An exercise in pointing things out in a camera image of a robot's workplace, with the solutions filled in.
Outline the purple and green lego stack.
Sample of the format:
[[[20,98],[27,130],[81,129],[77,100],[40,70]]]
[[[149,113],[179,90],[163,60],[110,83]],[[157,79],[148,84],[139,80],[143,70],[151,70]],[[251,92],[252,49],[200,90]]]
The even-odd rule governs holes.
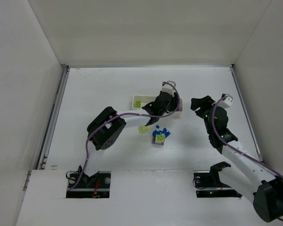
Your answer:
[[[141,108],[141,107],[142,107],[141,104],[142,104],[141,101],[135,101],[134,107],[135,107],[135,108]]]

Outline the blue lego piece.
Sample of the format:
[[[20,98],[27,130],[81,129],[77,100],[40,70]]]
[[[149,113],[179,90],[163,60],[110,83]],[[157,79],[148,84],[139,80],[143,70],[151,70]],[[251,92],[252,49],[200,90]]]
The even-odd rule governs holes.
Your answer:
[[[156,135],[163,135],[165,138],[167,138],[171,132],[167,130],[166,128],[161,128],[159,125],[155,126],[155,130],[152,132],[152,136],[155,138]]]

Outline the light green lego brick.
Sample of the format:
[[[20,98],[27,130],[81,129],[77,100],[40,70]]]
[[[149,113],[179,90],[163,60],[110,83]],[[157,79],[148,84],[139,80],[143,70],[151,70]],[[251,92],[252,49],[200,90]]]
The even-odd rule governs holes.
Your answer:
[[[138,128],[138,131],[139,131],[140,134],[148,133],[149,127],[148,127],[148,126],[140,126],[140,127]]]

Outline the purple lego piece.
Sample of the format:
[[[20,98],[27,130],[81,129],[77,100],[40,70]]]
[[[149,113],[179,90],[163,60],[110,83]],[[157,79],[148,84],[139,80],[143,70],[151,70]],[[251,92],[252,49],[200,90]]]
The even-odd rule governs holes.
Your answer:
[[[151,143],[152,143],[153,145],[160,145],[160,146],[163,146],[163,145],[164,145],[164,142],[157,143],[157,142],[156,142],[156,139],[155,139],[154,137],[152,138]]]

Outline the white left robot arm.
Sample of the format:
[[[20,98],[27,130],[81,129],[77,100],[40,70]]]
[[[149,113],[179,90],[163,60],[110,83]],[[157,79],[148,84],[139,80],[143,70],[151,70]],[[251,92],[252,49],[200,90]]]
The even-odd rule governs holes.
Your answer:
[[[106,107],[87,127],[86,158],[76,183],[83,182],[84,170],[90,157],[89,142],[92,142],[97,151],[106,150],[116,142],[125,127],[153,125],[159,119],[174,114],[179,106],[180,96],[177,91],[173,94],[161,91],[154,101],[137,110],[120,113],[111,106]]]

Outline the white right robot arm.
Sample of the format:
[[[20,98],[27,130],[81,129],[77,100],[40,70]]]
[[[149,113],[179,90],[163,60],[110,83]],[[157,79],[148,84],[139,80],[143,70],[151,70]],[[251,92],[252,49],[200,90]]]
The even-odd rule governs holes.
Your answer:
[[[283,175],[255,159],[228,129],[226,109],[232,103],[228,94],[218,101],[210,96],[191,99],[191,110],[204,120],[210,144],[230,161],[211,166],[211,180],[240,193],[263,221],[283,222]]]

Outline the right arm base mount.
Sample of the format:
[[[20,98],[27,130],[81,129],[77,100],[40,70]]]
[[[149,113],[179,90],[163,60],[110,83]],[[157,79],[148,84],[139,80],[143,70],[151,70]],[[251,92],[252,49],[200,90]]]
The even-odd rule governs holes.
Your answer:
[[[193,173],[193,186],[197,198],[242,198],[242,195],[230,186],[222,183],[219,172],[231,165],[220,162],[210,167],[209,171],[195,171]]]

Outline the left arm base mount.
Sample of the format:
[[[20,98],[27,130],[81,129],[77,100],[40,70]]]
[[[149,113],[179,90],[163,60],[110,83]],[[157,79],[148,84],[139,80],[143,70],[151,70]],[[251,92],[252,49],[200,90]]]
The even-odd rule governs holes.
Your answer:
[[[92,176],[83,174],[78,185],[66,192],[66,198],[106,199],[110,197],[110,184],[110,171],[98,171]]]

